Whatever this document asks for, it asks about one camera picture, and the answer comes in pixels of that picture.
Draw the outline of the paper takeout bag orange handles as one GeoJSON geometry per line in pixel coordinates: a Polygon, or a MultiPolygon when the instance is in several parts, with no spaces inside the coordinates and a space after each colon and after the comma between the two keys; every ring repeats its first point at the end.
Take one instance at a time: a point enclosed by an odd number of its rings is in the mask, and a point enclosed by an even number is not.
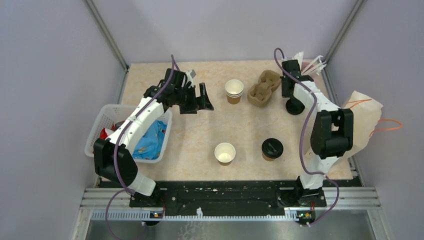
{"type": "Polygon", "coordinates": [[[394,131],[401,129],[403,124],[395,119],[381,118],[383,105],[368,95],[353,91],[349,99],[343,104],[344,109],[353,112],[353,145],[352,148],[344,153],[339,160],[347,160],[353,155],[363,150],[369,143],[370,138],[376,132],[394,131]],[[395,127],[376,128],[381,122],[396,123],[395,127]]]}

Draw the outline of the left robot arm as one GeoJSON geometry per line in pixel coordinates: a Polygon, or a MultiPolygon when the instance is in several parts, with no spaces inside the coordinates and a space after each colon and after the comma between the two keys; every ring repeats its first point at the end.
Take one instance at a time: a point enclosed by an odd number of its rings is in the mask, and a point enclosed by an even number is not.
{"type": "Polygon", "coordinates": [[[196,72],[169,68],[157,86],[150,86],[124,123],[106,139],[98,138],[93,144],[95,173],[121,184],[131,194],[140,194],[149,207],[160,202],[157,183],[138,170],[132,154],[141,137],[159,117],[176,105],[180,114],[196,114],[200,110],[214,109],[205,83],[199,84],[196,96],[196,72]]]}

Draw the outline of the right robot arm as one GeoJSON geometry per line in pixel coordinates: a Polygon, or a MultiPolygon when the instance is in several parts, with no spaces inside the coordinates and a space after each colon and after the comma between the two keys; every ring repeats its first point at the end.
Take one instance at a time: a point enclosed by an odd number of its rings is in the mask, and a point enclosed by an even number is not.
{"type": "Polygon", "coordinates": [[[311,116],[315,116],[310,147],[312,156],[309,165],[301,162],[304,172],[297,178],[293,200],[299,206],[307,206],[320,197],[324,178],[330,168],[353,147],[354,114],[352,110],[340,108],[332,103],[308,75],[301,74],[297,60],[284,60],[281,63],[281,95],[287,99],[285,108],[291,115],[299,115],[308,110],[301,130],[300,139],[311,116]]]}

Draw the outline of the stack of paper cups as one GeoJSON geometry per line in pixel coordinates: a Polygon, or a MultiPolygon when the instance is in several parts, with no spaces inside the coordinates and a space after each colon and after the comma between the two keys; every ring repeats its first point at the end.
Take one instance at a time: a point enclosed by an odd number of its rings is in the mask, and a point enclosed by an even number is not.
{"type": "Polygon", "coordinates": [[[238,79],[231,79],[225,84],[228,103],[236,105],[240,102],[244,91],[244,84],[238,79]]]}

